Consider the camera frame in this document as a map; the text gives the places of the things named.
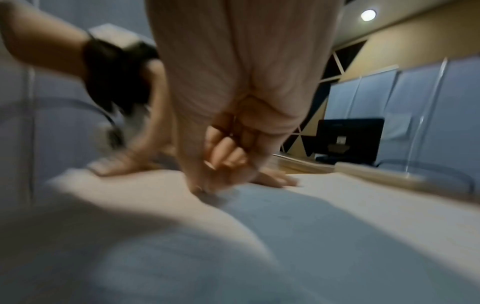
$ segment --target ceiling light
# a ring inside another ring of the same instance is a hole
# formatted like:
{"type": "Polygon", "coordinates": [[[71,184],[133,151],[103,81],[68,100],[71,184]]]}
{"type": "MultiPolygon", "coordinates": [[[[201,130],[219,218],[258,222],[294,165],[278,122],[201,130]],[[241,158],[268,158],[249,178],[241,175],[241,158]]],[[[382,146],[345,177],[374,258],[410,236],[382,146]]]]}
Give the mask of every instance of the ceiling light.
{"type": "Polygon", "coordinates": [[[361,19],[363,21],[372,21],[377,16],[377,13],[374,10],[366,10],[361,14],[361,19]]]}

